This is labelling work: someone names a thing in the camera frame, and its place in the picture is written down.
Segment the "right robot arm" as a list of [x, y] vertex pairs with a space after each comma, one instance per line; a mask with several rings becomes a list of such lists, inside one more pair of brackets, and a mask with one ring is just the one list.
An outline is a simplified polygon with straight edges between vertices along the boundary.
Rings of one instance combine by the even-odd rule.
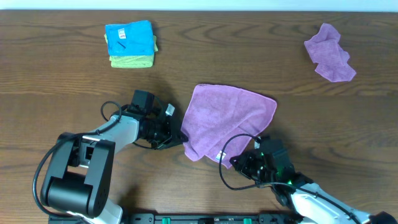
[[256, 187], [268, 185], [281, 205], [303, 217], [301, 223], [397, 223], [386, 212], [371, 215], [327, 194], [312, 179], [295, 171], [286, 152], [248, 151], [229, 161]]

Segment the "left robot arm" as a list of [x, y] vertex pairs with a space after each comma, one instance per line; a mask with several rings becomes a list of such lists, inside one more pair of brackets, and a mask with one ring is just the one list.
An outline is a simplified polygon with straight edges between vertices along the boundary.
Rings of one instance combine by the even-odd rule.
[[109, 199], [114, 156], [139, 139], [162, 150], [181, 145], [188, 138], [181, 132], [174, 106], [124, 105], [102, 126], [87, 133], [63, 133], [43, 158], [49, 166], [37, 191], [37, 205], [57, 210], [56, 217], [79, 218], [84, 223], [121, 223], [123, 209]]

